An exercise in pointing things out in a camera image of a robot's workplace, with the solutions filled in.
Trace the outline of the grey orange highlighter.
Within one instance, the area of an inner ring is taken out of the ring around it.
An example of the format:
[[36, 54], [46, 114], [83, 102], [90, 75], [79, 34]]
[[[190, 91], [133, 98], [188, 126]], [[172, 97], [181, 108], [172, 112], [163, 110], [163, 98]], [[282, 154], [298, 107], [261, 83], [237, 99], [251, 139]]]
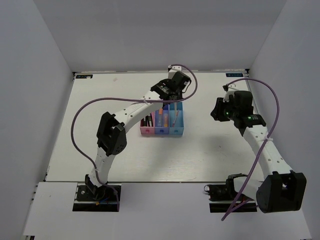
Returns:
[[159, 128], [162, 127], [162, 121], [163, 121], [163, 109], [160, 108], [157, 113], [156, 126]]

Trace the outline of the red white pen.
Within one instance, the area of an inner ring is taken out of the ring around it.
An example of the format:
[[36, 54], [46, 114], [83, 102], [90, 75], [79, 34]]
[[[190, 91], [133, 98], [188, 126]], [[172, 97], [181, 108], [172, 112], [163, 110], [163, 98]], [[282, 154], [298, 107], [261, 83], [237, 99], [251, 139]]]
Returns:
[[179, 110], [176, 110], [175, 111], [175, 115], [174, 115], [174, 119], [173, 119], [173, 122], [172, 122], [172, 127], [174, 128], [175, 127], [175, 124], [176, 124], [176, 122], [177, 122], [177, 119], [178, 119], [178, 116], [179, 116]]

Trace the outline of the black green highlighter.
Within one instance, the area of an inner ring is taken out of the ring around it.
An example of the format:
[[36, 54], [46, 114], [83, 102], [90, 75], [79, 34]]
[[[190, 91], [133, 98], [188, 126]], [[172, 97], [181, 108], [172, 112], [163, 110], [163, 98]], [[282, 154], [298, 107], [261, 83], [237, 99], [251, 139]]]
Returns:
[[142, 127], [147, 127], [148, 126], [148, 116], [145, 116], [143, 119], [142, 119], [142, 124], [141, 124]]

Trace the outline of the yellow orange highlighter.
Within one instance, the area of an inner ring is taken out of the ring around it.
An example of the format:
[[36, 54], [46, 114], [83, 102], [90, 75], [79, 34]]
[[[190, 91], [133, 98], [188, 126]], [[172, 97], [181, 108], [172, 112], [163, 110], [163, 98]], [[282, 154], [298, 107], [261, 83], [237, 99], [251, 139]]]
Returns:
[[165, 128], [169, 127], [169, 115], [168, 115], [168, 113], [164, 113], [163, 114], [163, 126]]

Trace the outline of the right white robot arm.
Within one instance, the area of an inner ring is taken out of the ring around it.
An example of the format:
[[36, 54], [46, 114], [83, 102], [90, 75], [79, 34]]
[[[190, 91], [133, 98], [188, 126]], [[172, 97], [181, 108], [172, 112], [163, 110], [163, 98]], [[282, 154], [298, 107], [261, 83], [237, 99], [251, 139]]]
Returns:
[[307, 179], [295, 172], [267, 137], [268, 129], [261, 115], [254, 113], [253, 96], [245, 90], [231, 90], [216, 100], [210, 114], [219, 122], [233, 121], [250, 145], [263, 173], [263, 181], [247, 180], [247, 174], [229, 175], [226, 195], [236, 200], [246, 196], [256, 201], [263, 213], [298, 211], [301, 208]]

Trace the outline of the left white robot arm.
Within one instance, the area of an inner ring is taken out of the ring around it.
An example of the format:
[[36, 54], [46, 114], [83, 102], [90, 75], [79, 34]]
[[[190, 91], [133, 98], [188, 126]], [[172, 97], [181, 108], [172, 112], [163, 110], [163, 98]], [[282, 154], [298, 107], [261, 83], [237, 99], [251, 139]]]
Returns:
[[99, 200], [105, 196], [108, 174], [115, 156], [127, 146], [127, 132], [143, 117], [162, 108], [168, 101], [182, 99], [183, 90], [191, 79], [181, 71], [175, 70], [169, 78], [163, 79], [141, 98], [116, 113], [106, 112], [101, 116], [97, 130], [97, 155], [95, 167], [85, 176], [88, 193]]

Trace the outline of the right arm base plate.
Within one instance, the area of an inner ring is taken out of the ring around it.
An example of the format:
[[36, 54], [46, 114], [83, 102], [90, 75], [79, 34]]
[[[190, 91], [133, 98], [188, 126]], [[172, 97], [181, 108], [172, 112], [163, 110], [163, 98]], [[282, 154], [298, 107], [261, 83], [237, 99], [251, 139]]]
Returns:
[[[227, 193], [225, 184], [206, 184], [203, 188], [204, 193], [209, 196], [210, 213], [226, 213], [233, 197]], [[234, 213], [254, 213], [257, 212], [256, 202], [248, 201], [246, 204], [237, 208]]]

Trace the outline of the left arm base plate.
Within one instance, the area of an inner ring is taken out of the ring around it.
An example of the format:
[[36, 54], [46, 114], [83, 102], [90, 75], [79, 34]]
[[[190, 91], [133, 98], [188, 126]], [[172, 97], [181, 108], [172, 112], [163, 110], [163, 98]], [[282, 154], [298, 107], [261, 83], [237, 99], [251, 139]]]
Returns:
[[121, 185], [113, 185], [117, 191], [102, 187], [102, 192], [94, 196], [86, 185], [78, 185], [74, 197], [73, 212], [118, 212], [120, 210]]

